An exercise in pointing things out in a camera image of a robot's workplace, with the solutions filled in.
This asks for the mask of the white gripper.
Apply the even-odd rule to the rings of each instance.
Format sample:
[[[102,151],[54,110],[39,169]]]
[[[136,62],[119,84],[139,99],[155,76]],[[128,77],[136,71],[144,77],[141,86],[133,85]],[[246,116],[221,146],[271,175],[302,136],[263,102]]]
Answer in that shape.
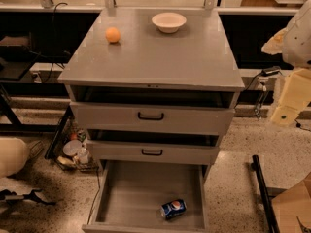
[[[286,28],[279,30],[261,47],[261,51],[270,55],[283,53],[286,33]],[[295,68],[285,77],[279,99],[279,105],[283,107],[277,107],[270,120],[274,124],[288,126],[298,117],[297,110],[304,110],[310,102],[311,70]]]

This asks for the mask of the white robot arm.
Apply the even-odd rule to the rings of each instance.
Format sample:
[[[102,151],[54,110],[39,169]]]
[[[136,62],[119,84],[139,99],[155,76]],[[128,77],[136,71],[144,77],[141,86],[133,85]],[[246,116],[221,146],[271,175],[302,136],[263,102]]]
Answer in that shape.
[[[267,54],[282,54],[293,70],[284,78],[270,120],[288,126],[311,102],[311,0],[307,0],[284,29],[261,48]]]

